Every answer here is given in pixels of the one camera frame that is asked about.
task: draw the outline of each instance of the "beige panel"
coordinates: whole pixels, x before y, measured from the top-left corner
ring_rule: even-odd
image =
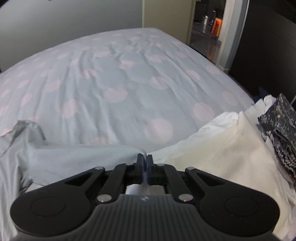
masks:
[[[195,0],[144,0],[143,26],[155,27],[187,43]]]

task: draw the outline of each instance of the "circular cap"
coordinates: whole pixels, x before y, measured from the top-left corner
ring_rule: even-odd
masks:
[[[108,202],[112,199],[112,197],[108,194],[102,194],[102,195],[99,195],[97,196],[97,200],[99,202]]]
[[[239,196],[228,199],[224,206],[229,213],[239,217],[252,216],[259,209],[258,204],[253,199]]]
[[[31,205],[31,210],[37,216],[50,217],[62,212],[65,202],[57,197],[42,197],[35,200]]]
[[[182,202],[190,202],[191,200],[193,200],[193,196],[191,194],[187,194],[187,193],[181,194],[178,198]]]

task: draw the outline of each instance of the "silver pin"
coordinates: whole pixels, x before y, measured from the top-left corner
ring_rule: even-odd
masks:
[[[182,202],[190,202],[191,200],[193,200],[193,196],[191,194],[187,194],[187,193],[181,194],[178,198]]]
[[[112,197],[108,194],[102,194],[102,195],[99,195],[97,196],[97,200],[99,202],[108,202],[112,199]]]

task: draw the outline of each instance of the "mattress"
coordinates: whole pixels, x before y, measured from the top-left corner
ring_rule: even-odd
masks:
[[[59,144],[152,152],[252,99],[199,53],[155,28],[98,33],[37,53],[0,75],[0,135],[38,122]]]

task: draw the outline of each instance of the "patterned dark fabric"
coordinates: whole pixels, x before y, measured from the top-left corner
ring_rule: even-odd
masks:
[[[296,112],[280,94],[273,106],[258,118],[270,137],[276,154],[296,185]]]

